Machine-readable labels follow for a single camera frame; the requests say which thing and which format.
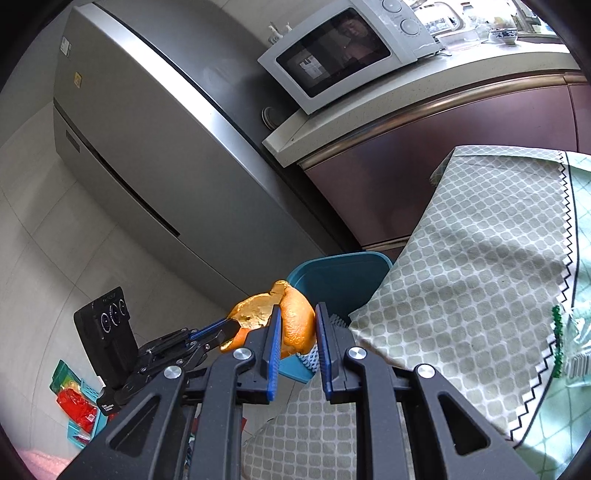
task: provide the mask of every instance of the teal container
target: teal container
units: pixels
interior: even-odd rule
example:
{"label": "teal container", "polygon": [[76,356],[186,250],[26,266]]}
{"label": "teal container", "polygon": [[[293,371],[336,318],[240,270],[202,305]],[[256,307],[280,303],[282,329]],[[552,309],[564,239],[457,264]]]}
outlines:
{"label": "teal container", "polygon": [[[325,302],[329,314],[336,313],[350,323],[349,313],[365,305],[392,268],[392,262],[379,252],[358,252],[317,258],[302,263],[287,277],[315,307]],[[308,383],[312,372],[295,355],[281,361],[279,373]]]}

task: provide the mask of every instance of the pink cloth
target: pink cloth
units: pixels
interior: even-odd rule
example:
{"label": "pink cloth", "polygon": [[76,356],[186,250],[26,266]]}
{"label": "pink cloth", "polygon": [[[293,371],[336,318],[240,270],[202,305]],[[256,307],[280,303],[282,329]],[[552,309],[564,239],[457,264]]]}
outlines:
{"label": "pink cloth", "polygon": [[22,461],[37,480],[56,480],[70,460],[48,455],[37,450],[18,450]]}

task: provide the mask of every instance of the tablecloth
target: tablecloth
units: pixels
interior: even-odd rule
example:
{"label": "tablecloth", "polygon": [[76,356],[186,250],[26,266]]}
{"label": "tablecloth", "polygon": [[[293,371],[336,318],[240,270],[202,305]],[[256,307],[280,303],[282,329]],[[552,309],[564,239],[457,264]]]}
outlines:
{"label": "tablecloth", "polygon": [[[468,145],[432,181],[350,328],[393,365],[434,365],[540,478],[556,479],[591,429],[591,389],[551,381],[552,307],[591,296],[591,158]],[[300,395],[246,444],[247,479],[354,478],[355,406],[330,406],[314,380]]]}

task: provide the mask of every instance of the blue gripper pad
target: blue gripper pad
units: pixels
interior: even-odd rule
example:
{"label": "blue gripper pad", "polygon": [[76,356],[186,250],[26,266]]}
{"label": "blue gripper pad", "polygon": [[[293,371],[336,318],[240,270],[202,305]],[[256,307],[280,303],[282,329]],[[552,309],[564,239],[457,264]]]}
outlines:
{"label": "blue gripper pad", "polygon": [[218,320],[216,323],[212,323],[211,325],[206,326],[205,328],[199,330],[198,332],[195,332],[194,334],[192,334],[189,337],[189,341],[192,342],[193,340],[199,340],[201,338],[204,338],[206,335],[210,334],[211,332],[214,332],[215,330],[217,330],[218,328],[221,327],[221,325],[226,322],[226,319],[222,319],[222,320]]}
{"label": "blue gripper pad", "polygon": [[331,361],[328,341],[326,338],[326,325],[325,321],[328,318],[324,318],[320,303],[316,306],[316,343],[318,344],[318,360],[320,367],[320,375],[322,376],[322,389],[327,401],[330,401],[332,397],[332,372],[331,372]]}
{"label": "blue gripper pad", "polygon": [[279,305],[273,307],[271,321],[268,326],[267,342],[271,337],[271,350],[269,355],[269,364],[267,369],[267,399],[275,400],[277,394],[277,385],[279,379],[279,362],[281,360],[281,309]]}

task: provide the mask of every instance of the plastic bag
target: plastic bag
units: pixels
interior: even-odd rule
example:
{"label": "plastic bag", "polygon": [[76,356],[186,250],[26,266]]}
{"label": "plastic bag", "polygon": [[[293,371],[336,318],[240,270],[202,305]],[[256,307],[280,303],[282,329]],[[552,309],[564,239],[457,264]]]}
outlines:
{"label": "plastic bag", "polygon": [[569,387],[591,385],[591,303],[575,304],[564,329],[563,375]]}
{"label": "plastic bag", "polygon": [[57,403],[86,433],[91,433],[98,410],[78,392],[66,388],[57,394]]}

